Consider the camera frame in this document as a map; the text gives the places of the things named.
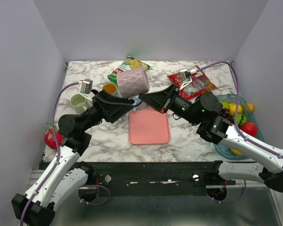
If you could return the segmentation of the green mug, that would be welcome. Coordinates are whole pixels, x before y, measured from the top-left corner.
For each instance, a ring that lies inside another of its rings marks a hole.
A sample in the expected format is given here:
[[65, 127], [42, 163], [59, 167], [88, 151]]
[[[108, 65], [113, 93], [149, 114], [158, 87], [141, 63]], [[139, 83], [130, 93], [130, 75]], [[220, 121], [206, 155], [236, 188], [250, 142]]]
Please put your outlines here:
[[78, 114], [84, 113], [92, 106], [92, 103], [80, 94], [73, 95], [70, 99], [70, 104]]

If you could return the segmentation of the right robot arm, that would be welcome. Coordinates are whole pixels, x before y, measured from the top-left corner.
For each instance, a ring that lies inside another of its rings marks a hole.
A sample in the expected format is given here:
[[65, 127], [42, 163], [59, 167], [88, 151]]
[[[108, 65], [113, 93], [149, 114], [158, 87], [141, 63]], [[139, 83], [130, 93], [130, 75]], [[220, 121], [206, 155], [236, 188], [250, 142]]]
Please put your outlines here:
[[191, 103], [180, 96], [176, 85], [170, 85], [162, 91], [141, 94], [139, 99], [160, 113], [170, 110], [198, 126], [196, 132], [205, 141], [233, 148], [255, 161], [255, 164], [223, 162], [208, 172], [210, 183], [217, 185], [224, 179], [257, 181], [283, 193], [283, 149], [246, 134], [222, 118], [219, 114], [223, 106], [212, 92], [201, 94]]

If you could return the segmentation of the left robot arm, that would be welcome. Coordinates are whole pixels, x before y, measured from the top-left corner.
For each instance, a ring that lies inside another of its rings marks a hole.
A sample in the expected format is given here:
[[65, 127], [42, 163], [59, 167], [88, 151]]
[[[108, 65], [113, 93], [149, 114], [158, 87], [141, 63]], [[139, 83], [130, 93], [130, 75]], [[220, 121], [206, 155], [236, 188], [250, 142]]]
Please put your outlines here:
[[100, 91], [92, 98], [92, 106], [82, 114], [65, 114], [58, 121], [64, 137], [61, 147], [46, 170], [25, 192], [16, 194], [12, 207], [20, 225], [48, 226], [57, 209], [68, 196], [95, 181], [93, 168], [77, 168], [68, 178], [65, 175], [89, 146], [91, 135], [86, 130], [102, 123], [114, 123], [134, 108], [134, 100], [115, 97]]

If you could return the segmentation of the purple mug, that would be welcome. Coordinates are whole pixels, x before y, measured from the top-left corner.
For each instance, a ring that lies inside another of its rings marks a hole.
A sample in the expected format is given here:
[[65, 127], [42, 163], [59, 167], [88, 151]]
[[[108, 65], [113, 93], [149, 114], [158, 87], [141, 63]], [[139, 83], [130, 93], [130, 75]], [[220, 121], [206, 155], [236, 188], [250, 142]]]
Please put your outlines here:
[[118, 73], [117, 85], [123, 98], [132, 98], [150, 90], [148, 76], [142, 67]]

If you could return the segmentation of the blue glazed mug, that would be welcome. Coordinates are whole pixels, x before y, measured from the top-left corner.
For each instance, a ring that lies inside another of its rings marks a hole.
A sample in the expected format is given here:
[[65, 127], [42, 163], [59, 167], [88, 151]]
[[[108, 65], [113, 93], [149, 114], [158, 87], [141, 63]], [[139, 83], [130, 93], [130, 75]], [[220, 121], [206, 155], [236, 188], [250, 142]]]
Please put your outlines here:
[[114, 83], [106, 83], [105, 85], [103, 85], [102, 90], [106, 91], [107, 93], [113, 96], [117, 96], [118, 94], [118, 88]]

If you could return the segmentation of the light blue mug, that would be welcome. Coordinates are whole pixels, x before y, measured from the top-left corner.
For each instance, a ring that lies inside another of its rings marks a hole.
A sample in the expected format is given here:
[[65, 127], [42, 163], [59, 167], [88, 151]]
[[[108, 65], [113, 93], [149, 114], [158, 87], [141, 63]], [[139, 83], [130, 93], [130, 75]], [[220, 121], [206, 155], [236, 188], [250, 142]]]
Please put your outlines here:
[[143, 109], [146, 108], [147, 104], [144, 103], [143, 101], [141, 101], [138, 96], [134, 96], [133, 100], [134, 100], [134, 104], [133, 105], [135, 106], [133, 108], [133, 112], [135, 112], [137, 110], [143, 110]]

